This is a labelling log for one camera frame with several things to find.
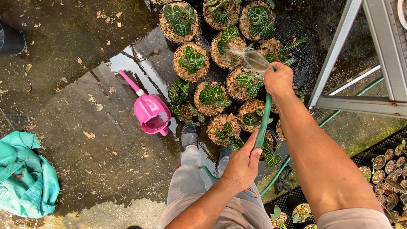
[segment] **pink watering can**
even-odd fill
[[[146,94],[122,70],[119,70],[119,73],[139,96],[134,103],[134,113],[140,122],[141,129],[147,134],[160,132],[166,136],[168,121],[171,119],[171,112],[167,105],[157,95]]]

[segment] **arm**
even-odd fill
[[[257,176],[260,148],[254,150],[258,131],[253,132],[246,144],[233,152],[225,172],[213,186],[179,214],[165,229],[210,229],[226,203],[239,192],[247,189]]]
[[[270,66],[277,71],[266,71],[265,87],[278,108],[290,156],[315,220],[340,209],[383,212],[357,166],[296,97],[291,68],[279,62]]]

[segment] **shoe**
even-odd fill
[[[181,133],[181,144],[184,150],[189,145],[198,146],[198,129],[192,126],[184,126]]]

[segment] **printed logo on shorts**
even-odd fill
[[[254,189],[253,189],[252,186],[248,187],[248,188],[245,190],[245,193],[246,193],[246,195],[248,195],[248,196],[257,198],[257,194],[256,194],[256,192],[254,191]]]

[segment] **gray pants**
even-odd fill
[[[220,176],[225,171],[228,161],[229,157],[225,156],[218,163]],[[205,183],[201,179],[200,166],[201,154],[198,148],[195,145],[188,146],[181,156],[181,166],[174,172],[171,179],[167,205],[183,196],[206,193]],[[263,202],[254,182],[248,189],[238,193],[235,197],[250,201],[263,208]]]

